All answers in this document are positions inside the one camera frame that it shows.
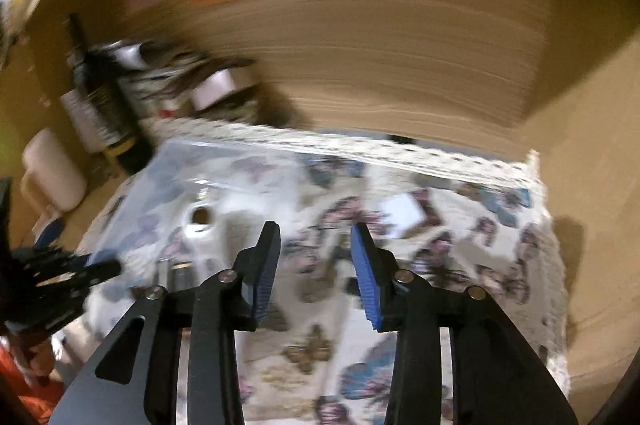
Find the orange cloth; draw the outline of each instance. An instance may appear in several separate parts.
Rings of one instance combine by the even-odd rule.
[[[64,392],[62,383],[52,381],[46,387],[29,387],[22,373],[15,366],[14,359],[2,347],[0,347],[0,373],[38,423],[42,425],[49,423],[51,413]]]

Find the cardboard wall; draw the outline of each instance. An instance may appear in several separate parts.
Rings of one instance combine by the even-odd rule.
[[[42,90],[64,92],[62,20],[78,10],[94,42],[162,32],[257,56],[316,126],[513,158],[536,148],[568,267],[572,402],[587,420],[640,337],[639,0],[192,2],[127,14],[124,0],[38,0],[27,29]]]

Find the lace trim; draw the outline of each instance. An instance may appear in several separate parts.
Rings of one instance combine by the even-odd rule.
[[[566,315],[568,293],[564,287],[564,264],[558,240],[552,230],[552,218],[545,207],[546,188],[540,180],[538,153],[531,151],[526,163],[487,160],[459,153],[447,153],[388,140],[292,129],[276,129],[241,123],[199,119],[148,119],[143,126],[160,143],[172,137],[199,141],[224,141],[258,145],[306,154],[330,154],[374,165],[395,167],[421,174],[482,183],[490,186],[528,188],[533,198],[534,217],[539,228],[545,285],[546,329],[548,332],[547,367],[565,395],[570,389],[566,361]],[[127,192],[133,178],[127,180],[92,222],[79,246],[86,251],[95,244],[112,202]]]

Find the dark glass bottle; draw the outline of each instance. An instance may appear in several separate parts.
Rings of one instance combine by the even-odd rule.
[[[69,15],[65,27],[74,50],[74,84],[100,132],[105,152],[129,174],[140,172],[153,157],[153,148],[118,87],[118,67],[106,56],[89,51],[78,15]]]

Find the metal screw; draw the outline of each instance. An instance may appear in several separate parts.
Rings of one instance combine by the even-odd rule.
[[[398,270],[396,271],[396,280],[403,284],[411,282],[414,279],[414,274],[409,270]]]
[[[149,300],[158,300],[161,299],[165,293],[167,293],[167,291],[164,286],[153,286],[146,291],[145,297]]]
[[[482,300],[486,297],[486,291],[480,286],[471,286],[468,293],[473,300]]]
[[[233,282],[238,277],[238,274],[234,270],[222,270],[218,273],[218,279],[220,282]]]

